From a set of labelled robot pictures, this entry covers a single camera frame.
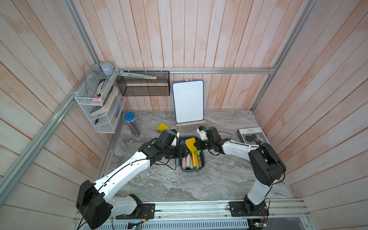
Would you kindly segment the green trowel yellow handle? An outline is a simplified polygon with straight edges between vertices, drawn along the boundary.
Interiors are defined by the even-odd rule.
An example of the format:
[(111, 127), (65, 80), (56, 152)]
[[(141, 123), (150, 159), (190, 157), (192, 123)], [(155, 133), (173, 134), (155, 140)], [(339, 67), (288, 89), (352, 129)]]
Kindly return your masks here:
[(194, 154), (195, 154), (196, 156), (199, 156), (199, 155), (200, 155), (200, 153), (201, 153), (201, 151), (200, 151), (200, 150), (197, 150), (197, 149), (196, 149), (196, 150), (194, 151)]

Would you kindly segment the light blue small shovel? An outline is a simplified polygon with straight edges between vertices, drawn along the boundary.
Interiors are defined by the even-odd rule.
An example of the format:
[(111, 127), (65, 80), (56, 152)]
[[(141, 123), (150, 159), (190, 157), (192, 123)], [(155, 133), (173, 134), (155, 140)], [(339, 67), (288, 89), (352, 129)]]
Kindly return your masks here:
[(191, 157), (190, 157), (190, 154), (188, 154), (186, 157), (186, 169), (190, 169), (190, 160), (191, 160)]

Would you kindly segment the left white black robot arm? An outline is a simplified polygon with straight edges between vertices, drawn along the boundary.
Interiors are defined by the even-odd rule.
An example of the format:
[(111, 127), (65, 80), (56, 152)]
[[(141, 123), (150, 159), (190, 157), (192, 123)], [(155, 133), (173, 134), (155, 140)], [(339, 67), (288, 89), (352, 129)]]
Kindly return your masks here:
[(129, 160), (110, 174), (80, 185), (76, 208), (90, 229), (99, 228), (114, 216), (136, 219), (142, 215), (143, 203), (136, 195), (130, 194), (120, 202), (116, 202), (114, 196), (142, 171), (155, 163), (162, 165), (163, 158), (175, 160), (189, 155), (189, 148), (180, 144), (179, 136), (176, 130), (166, 129), (158, 138), (142, 144)]

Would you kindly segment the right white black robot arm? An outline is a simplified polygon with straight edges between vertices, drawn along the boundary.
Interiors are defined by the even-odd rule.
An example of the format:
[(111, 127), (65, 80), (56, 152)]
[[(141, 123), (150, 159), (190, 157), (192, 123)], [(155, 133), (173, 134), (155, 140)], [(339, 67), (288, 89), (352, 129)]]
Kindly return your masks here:
[(242, 202), (229, 202), (227, 209), (233, 217), (269, 215), (266, 197), (272, 186), (285, 178), (286, 166), (268, 143), (248, 145), (223, 139), (213, 126), (197, 129), (200, 139), (194, 143), (199, 150), (212, 150), (219, 154), (233, 155), (251, 163), (255, 182)]

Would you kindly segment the yellow shovel blue tip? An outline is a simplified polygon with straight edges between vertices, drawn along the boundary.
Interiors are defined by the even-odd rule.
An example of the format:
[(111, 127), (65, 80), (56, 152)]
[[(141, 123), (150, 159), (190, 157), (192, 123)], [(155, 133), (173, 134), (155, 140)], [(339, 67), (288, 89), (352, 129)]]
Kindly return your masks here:
[(187, 139), (186, 140), (186, 146), (188, 147), (188, 149), (190, 150), (191, 154), (192, 154), (192, 165), (194, 169), (198, 168), (198, 160), (197, 160), (197, 156), (195, 154), (195, 150), (196, 147), (194, 146), (196, 142), (195, 138), (191, 138), (191, 139)]

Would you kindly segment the purple shovel pink handle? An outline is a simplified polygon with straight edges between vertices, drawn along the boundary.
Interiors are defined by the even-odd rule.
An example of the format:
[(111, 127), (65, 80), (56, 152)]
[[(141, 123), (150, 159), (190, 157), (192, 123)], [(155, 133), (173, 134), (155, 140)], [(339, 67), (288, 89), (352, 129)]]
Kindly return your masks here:
[[(186, 144), (185, 144), (184, 140), (181, 142), (181, 147), (182, 147), (183, 150), (185, 150)], [(186, 156), (185, 155), (182, 158), (181, 167), (182, 167), (183, 170), (186, 170)]]

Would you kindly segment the yellow scoop orange handle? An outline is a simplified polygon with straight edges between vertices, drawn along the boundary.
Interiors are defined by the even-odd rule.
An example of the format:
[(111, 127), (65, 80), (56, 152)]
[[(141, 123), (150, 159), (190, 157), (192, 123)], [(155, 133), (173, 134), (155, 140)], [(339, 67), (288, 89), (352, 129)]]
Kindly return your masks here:
[(157, 127), (157, 132), (161, 133), (163, 132), (164, 130), (169, 130), (170, 128), (164, 124), (164, 123), (160, 123)]

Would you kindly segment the yellow shovel wooden handle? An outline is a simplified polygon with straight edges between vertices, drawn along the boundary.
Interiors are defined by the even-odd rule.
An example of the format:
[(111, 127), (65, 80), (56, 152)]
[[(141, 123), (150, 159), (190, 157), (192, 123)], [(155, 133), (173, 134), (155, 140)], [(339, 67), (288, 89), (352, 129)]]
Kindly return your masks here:
[(201, 169), (203, 167), (202, 165), (202, 161), (201, 161), (201, 156), (197, 156), (197, 162), (198, 162), (198, 168)]

